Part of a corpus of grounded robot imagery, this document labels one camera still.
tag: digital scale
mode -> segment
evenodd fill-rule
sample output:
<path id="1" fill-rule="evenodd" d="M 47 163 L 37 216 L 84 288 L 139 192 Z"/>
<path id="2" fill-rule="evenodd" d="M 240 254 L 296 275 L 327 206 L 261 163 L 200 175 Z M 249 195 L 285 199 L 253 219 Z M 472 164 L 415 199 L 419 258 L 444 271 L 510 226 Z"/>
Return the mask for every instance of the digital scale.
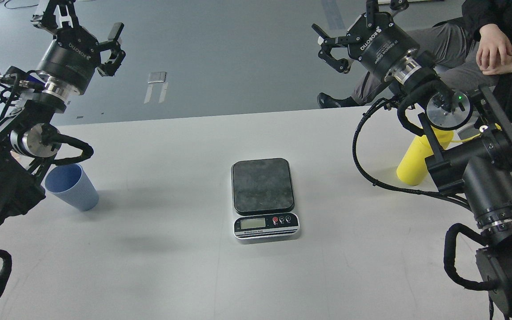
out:
<path id="1" fill-rule="evenodd" d="M 234 221 L 237 239 L 290 236 L 299 230 L 299 219 L 293 212 L 240 217 Z"/>
<path id="2" fill-rule="evenodd" d="M 288 237 L 299 231 L 290 165 L 282 158 L 232 166 L 234 236 L 240 240 Z"/>

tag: white table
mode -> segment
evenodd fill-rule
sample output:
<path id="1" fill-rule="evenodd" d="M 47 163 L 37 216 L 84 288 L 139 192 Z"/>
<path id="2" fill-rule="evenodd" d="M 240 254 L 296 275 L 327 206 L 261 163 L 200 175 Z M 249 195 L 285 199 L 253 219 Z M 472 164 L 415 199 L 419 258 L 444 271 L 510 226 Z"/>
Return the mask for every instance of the white table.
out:
<path id="1" fill-rule="evenodd" d="M 0 227 L 0 249 L 14 259 L 0 319 L 486 319 L 487 294 L 443 270 L 445 231 L 476 229 L 473 215 L 364 180 L 351 141 L 365 110 L 60 128 L 94 147 L 83 166 L 100 202 L 81 213 L 49 194 Z M 359 157 L 398 184 L 412 137 L 396 112 L 380 111 Z M 230 168 L 274 157 L 290 162 L 301 235 L 241 244 Z M 459 273 L 480 280 L 478 245 L 458 243 Z"/>

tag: hand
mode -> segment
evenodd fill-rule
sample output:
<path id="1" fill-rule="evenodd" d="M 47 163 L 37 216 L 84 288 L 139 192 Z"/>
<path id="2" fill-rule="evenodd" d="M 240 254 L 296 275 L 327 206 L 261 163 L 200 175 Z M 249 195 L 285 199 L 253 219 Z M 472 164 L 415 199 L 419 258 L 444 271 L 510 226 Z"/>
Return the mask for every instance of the hand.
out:
<path id="1" fill-rule="evenodd" d="M 480 67 L 481 71 L 486 76 L 491 75 L 503 75 L 505 73 L 512 73 L 512 56 L 507 56 L 507 60 L 505 64 L 500 64 L 496 66 L 495 68 L 492 68 L 489 66 L 489 68 L 485 69 L 483 67 Z"/>
<path id="2" fill-rule="evenodd" d="M 486 24 L 479 29 L 481 41 L 477 49 L 476 61 L 481 70 L 495 69 L 499 63 L 506 65 L 512 56 L 512 45 L 507 35 L 496 24 Z"/>

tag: blue cup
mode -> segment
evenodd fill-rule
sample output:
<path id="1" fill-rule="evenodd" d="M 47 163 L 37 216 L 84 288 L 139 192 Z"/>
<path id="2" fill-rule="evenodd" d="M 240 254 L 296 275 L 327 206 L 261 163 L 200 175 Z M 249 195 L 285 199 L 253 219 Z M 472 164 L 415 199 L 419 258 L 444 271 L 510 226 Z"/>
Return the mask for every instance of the blue cup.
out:
<path id="1" fill-rule="evenodd" d="M 98 203 L 98 193 L 80 164 L 56 166 L 48 173 L 44 186 L 80 211 L 90 210 Z"/>

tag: robotiq logo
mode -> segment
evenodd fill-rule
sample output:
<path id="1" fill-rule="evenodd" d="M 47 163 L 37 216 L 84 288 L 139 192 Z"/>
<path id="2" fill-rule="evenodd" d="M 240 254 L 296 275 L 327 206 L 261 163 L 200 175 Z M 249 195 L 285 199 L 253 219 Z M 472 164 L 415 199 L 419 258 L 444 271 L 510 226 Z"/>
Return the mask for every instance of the robotiq logo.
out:
<path id="1" fill-rule="evenodd" d="M 379 26 L 376 26 L 376 30 L 374 31 L 374 34 L 370 35 L 370 38 L 361 46 L 361 51 L 364 51 L 368 45 L 376 38 L 377 35 L 379 35 L 382 32 Z"/>
<path id="2" fill-rule="evenodd" d="M 69 46 L 70 49 L 73 49 L 79 55 L 85 57 L 87 60 L 90 60 L 90 56 L 89 55 L 87 55 L 86 53 L 82 52 L 80 49 L 75 47 L 75 45 L 73 45 L 72 43 L 69 43 L 68 46 Z"/>

